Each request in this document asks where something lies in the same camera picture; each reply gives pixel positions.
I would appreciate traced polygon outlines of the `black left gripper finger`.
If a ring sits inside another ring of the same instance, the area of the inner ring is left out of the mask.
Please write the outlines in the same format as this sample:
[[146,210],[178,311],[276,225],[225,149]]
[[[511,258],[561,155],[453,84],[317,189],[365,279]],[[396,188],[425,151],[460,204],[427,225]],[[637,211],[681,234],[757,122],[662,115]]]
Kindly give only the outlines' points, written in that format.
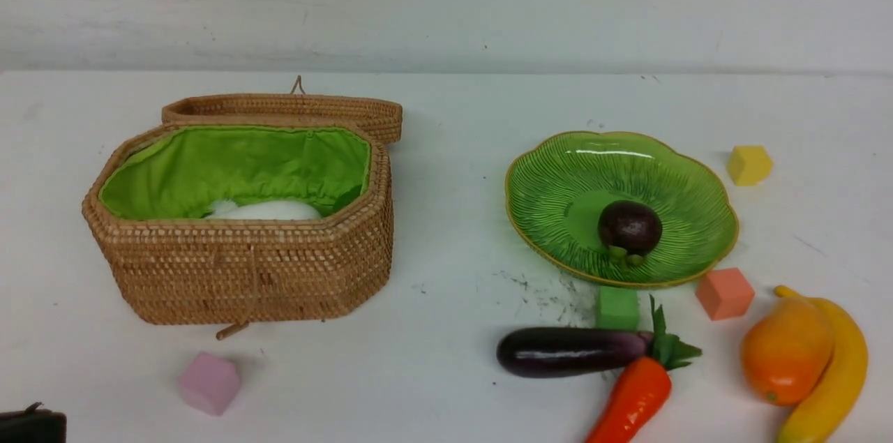
[[24,410],[1,412],[1,442],[66,442],[66,414],[42,405],[36,402]]

